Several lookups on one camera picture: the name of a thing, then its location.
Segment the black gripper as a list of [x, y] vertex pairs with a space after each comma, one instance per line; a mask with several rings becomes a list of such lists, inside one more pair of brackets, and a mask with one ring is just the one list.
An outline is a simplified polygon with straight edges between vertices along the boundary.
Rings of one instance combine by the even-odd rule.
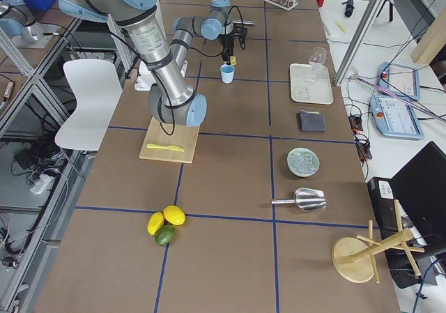
[[246, 49], [246, 27], [234, 27], [231, 33], [224, 33], [219, 35], [219, 43], [222, 45], [222, 60], [224, 63], [232, 64], [233, 49], [235, 41], [238, 39], [241, 50]]

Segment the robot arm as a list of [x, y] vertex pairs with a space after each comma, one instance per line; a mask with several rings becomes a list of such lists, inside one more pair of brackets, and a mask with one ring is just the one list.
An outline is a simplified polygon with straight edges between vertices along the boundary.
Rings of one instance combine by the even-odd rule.
[[23, 0], [1, 1], [1, 30], [18, 48], [43, 49], [51, 40]]
[[205, 16], [180, 17], [173, 25], [174, 39], [168, 43], [155, 17], [158, 0], [59, 0], [65, 14], [92, 22], [113, 19], [125, 29], [141, 60], [155, 78], [148, 101], [152, 117], [160, 123], [197, 127], [206, 116], [204, 95], [189, 86], [181, 73], [193, 36], [219, 40], [219, 55], [231, 63], [234, 42], [245, 47], [247, 28], [230, 17], [230, 0], [211, 0]]

